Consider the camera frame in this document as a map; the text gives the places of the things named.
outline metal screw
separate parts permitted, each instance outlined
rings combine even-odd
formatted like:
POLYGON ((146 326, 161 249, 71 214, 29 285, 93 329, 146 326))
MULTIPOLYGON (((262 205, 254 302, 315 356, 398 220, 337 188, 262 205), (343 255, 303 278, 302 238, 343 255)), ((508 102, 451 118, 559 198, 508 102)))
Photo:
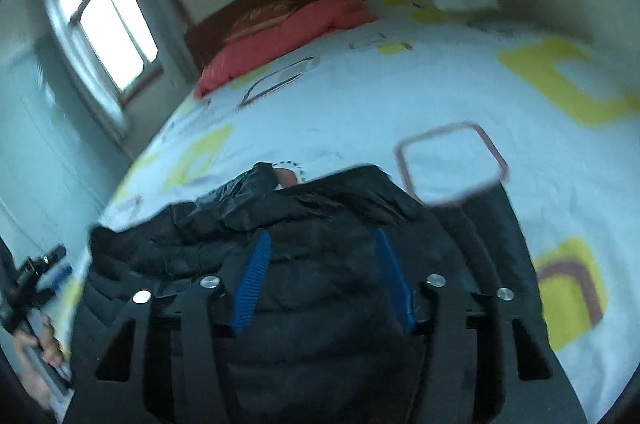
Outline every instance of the metal screw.
POLYGON ((499 288, 496 294, 498 298, 504 301, 511 301, 513 298, 515 298, 513 290, 507 289, 506 287, 499 288))
POLYGON ((200 286, 205 289, 215 289, 220 285, 220 278, 218 276, 205 276, 200 280, 200 286))
POLYGON ((447 280, 440 274, 429 274, 427 283, 432 287, 444 287, 447 284, 447 280))
POLYGON ((151 292, 148 290, 140 290, 133 295, 133 302, 138 305, 144 305, 151 299, 151 292))

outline white bed sheet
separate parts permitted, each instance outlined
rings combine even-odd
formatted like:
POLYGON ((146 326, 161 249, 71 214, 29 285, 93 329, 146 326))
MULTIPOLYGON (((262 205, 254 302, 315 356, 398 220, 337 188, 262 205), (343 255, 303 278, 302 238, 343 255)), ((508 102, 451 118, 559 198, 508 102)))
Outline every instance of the white bed sheet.
MULTIPOLYGON (((622 84, 629 76, 531 26, 471 21, 426 0, 369 6, 377 22, 320 38, 203 100, 188 97, 102 222, 130 227, 260 161, 292 161, 306 180, 373 163, 426 203, 445 202, 504 171, 483 130, 508 166, 504 185, 552 346, 596 423, 640 362, 640 101, 622 84), (397 150, 422 134, 401 152, 407 182, 397 150)), ((76 264, 61 334, 87 264, 76 264)))

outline bright daylight window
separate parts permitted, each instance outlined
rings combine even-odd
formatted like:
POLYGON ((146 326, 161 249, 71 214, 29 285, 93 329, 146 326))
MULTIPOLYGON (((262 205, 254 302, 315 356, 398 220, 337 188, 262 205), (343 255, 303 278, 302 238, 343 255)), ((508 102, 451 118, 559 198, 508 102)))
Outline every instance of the bright daylight window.
POLYGON ((120 91, 158 55, 136 0, 60 0, 60 7, 69 25, 84 31, 120 91))

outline folded red blanket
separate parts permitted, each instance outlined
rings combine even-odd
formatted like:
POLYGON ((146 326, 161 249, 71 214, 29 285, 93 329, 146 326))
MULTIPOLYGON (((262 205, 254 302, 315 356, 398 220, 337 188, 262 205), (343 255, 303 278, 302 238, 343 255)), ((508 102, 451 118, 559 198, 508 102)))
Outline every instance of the folded red blanket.
POLYGON ((280 25, 226 45, 202 72, 193 95, 199 99, 233 78, 255 70, 336 29, 371 23, 376 17, 362 0, 319 0, 280 25))

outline person's hand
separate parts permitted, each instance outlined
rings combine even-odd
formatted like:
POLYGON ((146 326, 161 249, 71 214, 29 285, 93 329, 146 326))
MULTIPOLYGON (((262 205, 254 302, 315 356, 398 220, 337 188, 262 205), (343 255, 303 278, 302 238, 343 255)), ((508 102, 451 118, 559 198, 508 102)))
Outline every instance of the person's hand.
MULTIPOLYGON (((64 357, 60 351, 60 343, 55 338, 53 327, 51 326, 51 320, 43 316, 43 332, 40 336, 40 346, 44 350, 42 353, 42 359, 48 362, 51 366, 58 367, 62 365, 64 357)), ((28 346, 37 346, 38 339, 30 336, 22 330, 17 330, 14 334, 14 350, 15 355, 20 362, 20 381, 24 386, 25 391, 34 398, 38 404, 43 408, 50 407, 51 392, 37 372, 31 366, 31 363, 27 359, 24 353, 28 346)))

